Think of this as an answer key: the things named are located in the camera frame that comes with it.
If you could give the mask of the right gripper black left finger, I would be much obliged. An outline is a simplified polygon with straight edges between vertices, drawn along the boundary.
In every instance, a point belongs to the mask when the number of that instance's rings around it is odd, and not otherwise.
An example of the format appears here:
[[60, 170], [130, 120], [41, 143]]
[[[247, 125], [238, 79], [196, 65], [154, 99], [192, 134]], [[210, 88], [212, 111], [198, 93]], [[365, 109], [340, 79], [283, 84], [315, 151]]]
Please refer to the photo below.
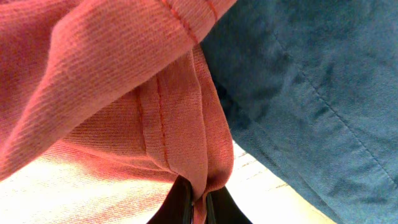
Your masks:
[[191, 224], [192, 215], [192, 186], [179, 175], [163, 204], [147, 224]]

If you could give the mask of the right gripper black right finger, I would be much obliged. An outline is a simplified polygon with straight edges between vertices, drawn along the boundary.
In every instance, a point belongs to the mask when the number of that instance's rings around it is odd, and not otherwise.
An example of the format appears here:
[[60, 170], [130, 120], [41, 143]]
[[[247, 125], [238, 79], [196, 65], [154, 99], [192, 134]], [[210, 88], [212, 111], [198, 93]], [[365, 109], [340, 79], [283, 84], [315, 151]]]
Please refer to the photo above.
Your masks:
[[206, 224], [252, 224], [233, 200], [226, 187], [206, 196]]

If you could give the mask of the orange printed t-shirt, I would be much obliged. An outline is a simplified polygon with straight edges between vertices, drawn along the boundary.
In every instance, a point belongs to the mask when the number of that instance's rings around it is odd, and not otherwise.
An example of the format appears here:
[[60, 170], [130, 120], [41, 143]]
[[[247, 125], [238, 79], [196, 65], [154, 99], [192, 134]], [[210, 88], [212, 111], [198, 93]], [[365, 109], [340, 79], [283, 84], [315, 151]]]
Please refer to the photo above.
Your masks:
[[206, 220], [233, 141], [200, 42], [231, 0], [1, 2], [1, 222]]

